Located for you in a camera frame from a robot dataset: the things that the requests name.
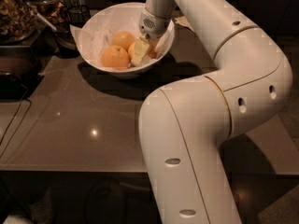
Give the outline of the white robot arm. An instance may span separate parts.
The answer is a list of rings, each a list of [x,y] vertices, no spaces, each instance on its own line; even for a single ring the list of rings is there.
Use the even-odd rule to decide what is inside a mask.
[[[225,0],[147,0],[140,29],[163,34],[180,9],[216,71],[152,92],[139,136],[163,224],[242,224],[219,155],[227,139],[284,106],[292,69],[280,47]]]

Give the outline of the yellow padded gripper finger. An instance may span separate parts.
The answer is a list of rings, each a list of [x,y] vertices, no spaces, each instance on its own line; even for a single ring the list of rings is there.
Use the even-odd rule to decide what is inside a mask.
[[[150,51],[150,47],[151,44],[146,37],[138,37],[130,47],[131,63],[134,66],[139,66]]]

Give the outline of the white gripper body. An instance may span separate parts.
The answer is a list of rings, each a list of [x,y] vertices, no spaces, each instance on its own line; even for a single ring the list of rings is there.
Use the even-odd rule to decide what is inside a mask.
[[[146,38],[158,39],[166,32],[170,19],[159,18],[142,9],[139,19],[139,31]]]

